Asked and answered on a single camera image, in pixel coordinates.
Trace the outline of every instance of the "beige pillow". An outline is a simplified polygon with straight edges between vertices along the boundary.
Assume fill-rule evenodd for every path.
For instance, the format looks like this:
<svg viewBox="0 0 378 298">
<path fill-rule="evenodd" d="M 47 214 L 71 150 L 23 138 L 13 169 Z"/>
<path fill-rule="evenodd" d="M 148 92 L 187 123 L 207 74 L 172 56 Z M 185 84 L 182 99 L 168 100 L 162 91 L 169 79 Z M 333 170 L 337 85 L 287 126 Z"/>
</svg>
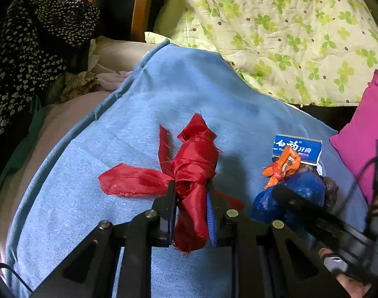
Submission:
<svg viewBox="0 0 378 298">
<path fill-rule="evenodd" d="M 152 43 L 113 40 L 100 36 L 96 40 L 93 55 L 100 55 L 98 64 L 119 73 L 132 71 L 154 46 Z"/>
</svg>

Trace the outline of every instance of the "red ribbon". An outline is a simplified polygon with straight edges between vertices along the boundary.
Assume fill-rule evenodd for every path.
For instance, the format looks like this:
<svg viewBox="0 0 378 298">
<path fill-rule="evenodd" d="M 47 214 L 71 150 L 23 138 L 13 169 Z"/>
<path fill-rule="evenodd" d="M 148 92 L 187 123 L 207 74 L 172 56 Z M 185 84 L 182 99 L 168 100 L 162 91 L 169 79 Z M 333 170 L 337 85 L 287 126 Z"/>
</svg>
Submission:
<svg viewBox="0 0 378 298">
<path fill-rule="evenodd" d="M 208 238 L 206 217 L 206 184 L 215 176 L 218 150 L 216 134 L 196 113 L 178 135 L 183 142 L 174 160 L 170 160 L 168 130 L 160 126 L 159 161 L 162 172 L 119 164 L 98 177 L 101 189 L 108 195 L 154 196 L 165 195 L 168 182 L 176 181 L 179 215 L 174 230 L 174 245 L 181 251 L 203 248 Z M 243 204 L 228 199 L 231 208 L 241 210 Z"/>
</svg>

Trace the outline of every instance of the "brown object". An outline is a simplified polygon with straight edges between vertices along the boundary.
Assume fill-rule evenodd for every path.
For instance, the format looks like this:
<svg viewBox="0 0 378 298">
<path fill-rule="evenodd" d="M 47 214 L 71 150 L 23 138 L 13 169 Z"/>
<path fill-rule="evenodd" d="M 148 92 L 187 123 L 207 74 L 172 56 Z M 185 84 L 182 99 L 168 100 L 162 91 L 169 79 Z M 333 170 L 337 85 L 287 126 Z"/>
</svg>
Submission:
<svg viewBox="0 0 378 298">
<path fill-rule="evenodd" d="M 140 42 L 145 42 L 145 31 L 153 30 L 156 17 L 164 4 L 164 0 L 88 1 L 101 10 L 106 37 Z"/>
<path fill-rule="evenodd" d="M 265 189 L 281 182 L 285 177 L 297 172 L 301 164 L 301 157 L 290 146 L 286 146 L 280 157 L 271 165 L 265 167 L 262 175 L 270 177 Z"/>
</svg>

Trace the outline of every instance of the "green fabric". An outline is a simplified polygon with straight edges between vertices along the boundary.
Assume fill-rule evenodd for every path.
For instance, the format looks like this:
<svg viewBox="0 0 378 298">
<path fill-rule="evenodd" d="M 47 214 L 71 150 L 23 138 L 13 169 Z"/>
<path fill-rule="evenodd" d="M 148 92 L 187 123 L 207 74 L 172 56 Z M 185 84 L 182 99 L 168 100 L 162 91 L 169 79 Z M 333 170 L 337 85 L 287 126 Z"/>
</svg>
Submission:
<svg viewBox="0 0 378 298">
<path fill-rule="evenodd" d="M 295 104 L 358 105 L 378 69 L 363 0 L 167 0 L 146 41 L 215 51 L 253 89 Z"/>
<path fill-rule="evenodd" d="M 28 135 L 15 148 L 4 167 L 0 175 L 0 189 L 6 177 L 17 172 L 24 165 L 28 153 L 36 144 L 37 136 L 48 113 L 48 107 L 40 108 L 39 98 L 36 98 L 35 102 L 31 104 L 31 111 L 34 112 L 34 115 L 28 129 Z"/>
</svg>

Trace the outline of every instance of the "black cable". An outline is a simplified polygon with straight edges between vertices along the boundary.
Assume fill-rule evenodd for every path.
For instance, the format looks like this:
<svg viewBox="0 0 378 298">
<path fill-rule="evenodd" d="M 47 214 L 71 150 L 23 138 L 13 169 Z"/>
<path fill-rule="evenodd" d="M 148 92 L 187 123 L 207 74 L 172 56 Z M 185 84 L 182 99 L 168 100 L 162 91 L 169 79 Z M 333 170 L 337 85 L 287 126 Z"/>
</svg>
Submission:
<svg viewBox="0 0 378 298">
<path fill-rule="evenodd" d="M 16 273 L 15 270 L 12 267 L 10 267 L 8 264 L 0 263 L 0 269 L 10 270 L 17 277 L 17 279 L 25 286 L 25 288 L 27 288 L 30 293 L 33 293 L 33 290 L 25 283 L 25 281 L 18 275 L 18 273 Z"/>
<path fill-rule="evenodd" d="M 361 168 L 361 171 L 358 173 L 356 179 L 354 180 L 352 186 L 350 187 L 350 190 L 349 190 L 349 193 L 347 195 L 347 197 L 344 199 L 344 201 L 342 202 L 342 204 L 340 205 L 340 207 L 336 210 L 336 213 L 335 213 L 335 216 L 339 217 L 339 215 L 343 212 L 343 210 L 345 209 L 347 203 L 349 202 L 350 198 L 353 196 L 354 194 L 354 191 L 356 189 L 356 186 L 358 184 L 358 181 L 360 180 L 360 178 L 362 177 L 362 175 L 364 174 L 364 172 L 366 171 L 366 169 L 374 164 L 374 163 L 377 163 L 378 162 L 378 156 L 372 158 L 371 160 L 369 160 L 364 166 L 363 168 Z M 374 191 L 374 194 L 373 194 L 373 198 L 372 198 L 372 203 L 375 201 L 375 198 L 377 196 L 377 192 Z"/>
</svg>

